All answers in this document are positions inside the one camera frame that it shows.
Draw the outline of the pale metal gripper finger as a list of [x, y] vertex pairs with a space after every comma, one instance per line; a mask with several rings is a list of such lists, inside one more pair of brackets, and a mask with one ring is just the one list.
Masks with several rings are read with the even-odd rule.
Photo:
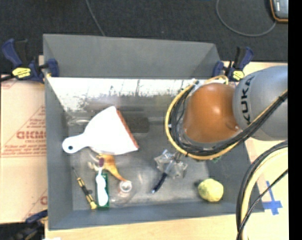
[[169, 171], [169, 176], [173, 179], [182, 179], [186, 175], [188, 164], [182, 161], [173, 161]]
[[154, 158], [156, 168], [160, 171], [170, 171], [175, 162], [176, 154], [165, 149], [161, 155]]

